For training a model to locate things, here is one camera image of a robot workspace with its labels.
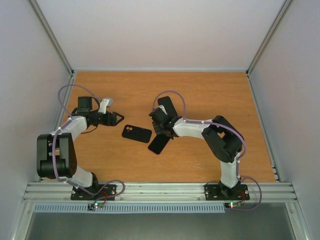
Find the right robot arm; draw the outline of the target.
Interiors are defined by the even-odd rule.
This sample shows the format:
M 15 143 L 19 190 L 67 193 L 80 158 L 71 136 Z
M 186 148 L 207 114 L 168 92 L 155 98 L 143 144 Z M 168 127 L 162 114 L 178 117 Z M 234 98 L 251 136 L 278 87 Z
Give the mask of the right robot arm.
M 156 133 L 148 149 L 159 155 L 169 140 L 179 137 L 202 139 L 220 161 L 221 177 L 218 182 L 221 194 L 230 199 L 240 185 L 239 158 L 245 147 L 244 138 L 222 116 L 209 120 L 192 120 L 169 114 L 163 105 L 149 113 Z

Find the pink phone black screen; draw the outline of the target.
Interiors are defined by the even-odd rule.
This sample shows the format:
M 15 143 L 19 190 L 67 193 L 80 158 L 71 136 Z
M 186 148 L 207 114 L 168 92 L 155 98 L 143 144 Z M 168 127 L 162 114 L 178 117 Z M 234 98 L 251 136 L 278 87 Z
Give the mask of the pink phone black screen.
M 158 134 L 149 144 L 148 149 L 156 155 L 159 155 L 171 138 L 165 134 Z

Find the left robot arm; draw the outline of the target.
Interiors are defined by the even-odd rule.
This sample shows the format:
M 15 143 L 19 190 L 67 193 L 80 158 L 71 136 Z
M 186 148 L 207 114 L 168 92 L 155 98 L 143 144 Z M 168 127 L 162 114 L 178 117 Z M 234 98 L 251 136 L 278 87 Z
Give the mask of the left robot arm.
M 123 115 L 107 111 L 112 104 L 113 99 L 108 97 L 99 100 L 81 96 L 77 100 L 77 107 L 62 126 L 51 133 L 39 135 L 36 142 L 38 176 L 68 183 L 81 189 L 89 199 L 96 199 L 103 187 L 100 187 L 94 173 L 78 165 L 74 141 L 84 134 L 88 127 L 115 127 L 124 120 Z

